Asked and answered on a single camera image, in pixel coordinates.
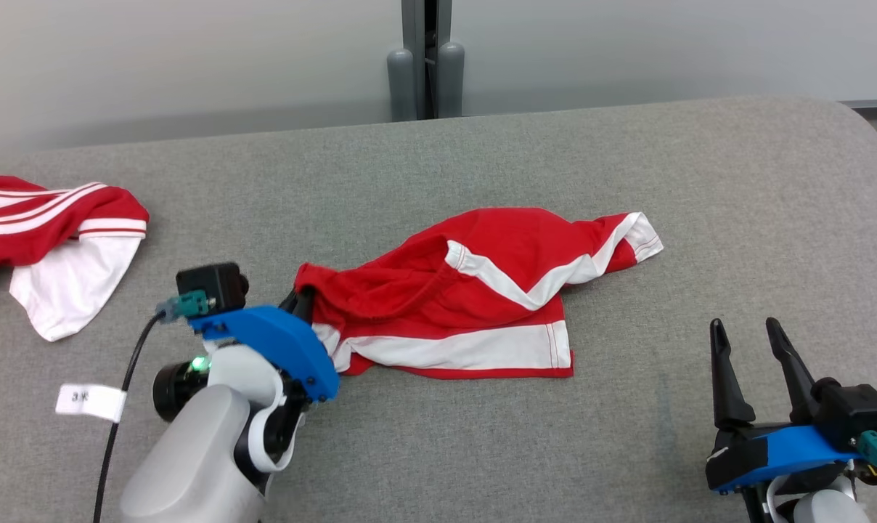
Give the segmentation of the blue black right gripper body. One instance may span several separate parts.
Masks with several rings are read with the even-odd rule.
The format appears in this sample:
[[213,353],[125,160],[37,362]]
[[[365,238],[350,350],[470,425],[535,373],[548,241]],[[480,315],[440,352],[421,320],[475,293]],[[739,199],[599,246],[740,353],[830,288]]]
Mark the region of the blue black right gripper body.
[[860,459],[836,450],[813,425],[724,423],[705,463],[710,490],[719,493],[767,485],[787,477],[778,495],[803,494],[830,486]]

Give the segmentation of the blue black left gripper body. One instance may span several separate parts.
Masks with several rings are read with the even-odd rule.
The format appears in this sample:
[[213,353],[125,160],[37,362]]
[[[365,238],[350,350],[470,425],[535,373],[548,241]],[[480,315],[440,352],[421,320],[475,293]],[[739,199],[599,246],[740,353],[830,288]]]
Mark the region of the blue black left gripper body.
[[288,466],[293,440],[310,404],[334,400],[340,376],[311,325],[275,306],[253,306],[190,319],[210,350],[207,384],[242,395],[253,466]]

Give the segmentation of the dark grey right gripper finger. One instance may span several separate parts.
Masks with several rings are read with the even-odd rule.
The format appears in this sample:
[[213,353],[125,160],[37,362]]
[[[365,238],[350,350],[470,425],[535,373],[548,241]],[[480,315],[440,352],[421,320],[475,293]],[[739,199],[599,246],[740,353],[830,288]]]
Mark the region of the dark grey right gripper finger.
[[730,339],[720,318],[710,323],[711,385],[714,426],[721,431],[748,427],[755,421],[754,408],[744,400],[732,368]]
[[791,402],[790,421],[796,425],[811,424],[819,408],[819,402],[812,394],[814,384],[812,375],[783,330],[780,321],[768,317],[766,329],[771,351],[783,369]]

